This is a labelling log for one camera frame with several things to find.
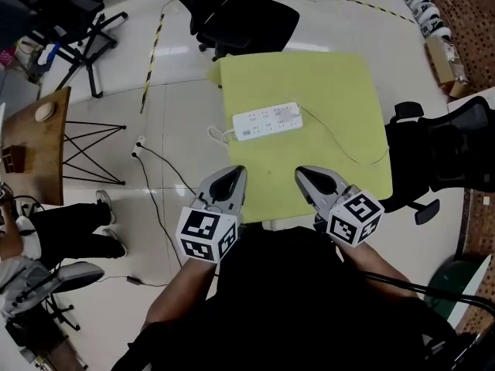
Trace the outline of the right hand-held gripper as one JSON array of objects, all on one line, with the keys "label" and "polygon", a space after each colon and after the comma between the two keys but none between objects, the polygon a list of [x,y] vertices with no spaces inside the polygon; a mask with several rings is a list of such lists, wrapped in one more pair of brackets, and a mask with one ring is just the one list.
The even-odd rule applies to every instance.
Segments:
[{"label": "right hand-held gripper", "polygon": [[337,173],[312,165],[295,169],[295,182],[306,202],[316,208],[315,230],[336,243],[357,247],[377,230],[384,207]]}]

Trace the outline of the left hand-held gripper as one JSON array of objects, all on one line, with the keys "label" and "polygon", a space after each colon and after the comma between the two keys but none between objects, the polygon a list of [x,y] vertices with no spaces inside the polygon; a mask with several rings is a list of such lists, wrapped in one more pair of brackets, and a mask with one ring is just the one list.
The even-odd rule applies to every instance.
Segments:
[{"label": "left hand-held gripper", "polygon": [[[184,206],[176,239],[189,258],[219,264],[238,239],[248,172],[243,165],[223,168],[205,178],[199,196]],[[227,205],[215,202],[227,201]]]}]

